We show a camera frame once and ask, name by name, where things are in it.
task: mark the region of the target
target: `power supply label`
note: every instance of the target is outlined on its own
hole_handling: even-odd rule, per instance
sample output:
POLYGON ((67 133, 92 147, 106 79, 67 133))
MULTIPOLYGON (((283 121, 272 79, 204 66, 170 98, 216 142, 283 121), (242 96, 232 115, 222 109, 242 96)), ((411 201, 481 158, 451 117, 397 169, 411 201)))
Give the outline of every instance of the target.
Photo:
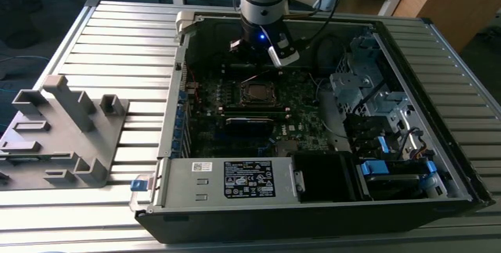
POLYGON ((272 161, 226 162, 226 197, 275 197, 272 161))

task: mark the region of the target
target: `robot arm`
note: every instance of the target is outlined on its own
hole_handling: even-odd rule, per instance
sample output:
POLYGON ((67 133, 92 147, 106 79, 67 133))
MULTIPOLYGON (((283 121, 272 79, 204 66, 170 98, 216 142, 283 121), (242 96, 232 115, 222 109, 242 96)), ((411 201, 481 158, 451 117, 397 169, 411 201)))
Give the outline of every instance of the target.
POLYGON ((284 23, 288 0, 242 0, 244 34, 238 46, 266 50, 278 68, 299 59, 284 23))

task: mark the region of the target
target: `barcode sticker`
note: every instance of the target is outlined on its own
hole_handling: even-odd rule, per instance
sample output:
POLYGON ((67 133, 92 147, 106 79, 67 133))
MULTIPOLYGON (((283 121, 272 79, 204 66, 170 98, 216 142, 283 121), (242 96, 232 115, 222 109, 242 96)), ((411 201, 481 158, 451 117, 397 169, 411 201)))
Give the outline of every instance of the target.
POLYGON ((194 162, 192 172, 212 172, 212 162, 194 162))

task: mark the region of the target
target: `slotted metal surface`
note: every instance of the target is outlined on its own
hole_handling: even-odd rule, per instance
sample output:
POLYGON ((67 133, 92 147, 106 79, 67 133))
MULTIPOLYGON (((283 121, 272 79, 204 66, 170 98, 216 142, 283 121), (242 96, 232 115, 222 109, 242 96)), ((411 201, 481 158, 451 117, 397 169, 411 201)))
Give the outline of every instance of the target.
MULTIPOLYGON (((226 8, 183 6, 187 8, 231 12, 226 8)), ((471 217, 443 219, 399 234, 175 247, 159 244, 128 209, 128 185, 139 174, 155 170, 178 45, 174 22, 183 9, 124 2, 102 2, 98 7, 86 7, 44 73, 67 75, 71 88, 86 90, 91 97, 115 93, 132 101, 110 182, 102 189, 0 192, 0 246, 6 246, 2 252, 159 252, 203 248, 240 251, 242 247, 263 251, 292 244, 299 248, 423 241, 429 248, 445 244, 447 239, 501 236, 501 206, 496 204, 471 217)), ((432 27, 417 19, 341 17, 379 19, 388 26, 472 164, 489 190, 500 195, 497 104, 432 27)), ((139 193, 139 202, 148 203, 148 200, 150 193, 139 193)))

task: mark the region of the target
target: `motherboard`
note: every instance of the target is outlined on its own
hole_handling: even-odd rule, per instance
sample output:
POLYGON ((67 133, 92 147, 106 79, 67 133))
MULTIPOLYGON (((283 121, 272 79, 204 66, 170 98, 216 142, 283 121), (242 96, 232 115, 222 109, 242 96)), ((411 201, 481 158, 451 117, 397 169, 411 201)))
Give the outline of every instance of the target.
POLYGON ((330 150, 320 88, 308 71, 254 65, 188 71, 192 157, 286 157, 298 150, 330 150))

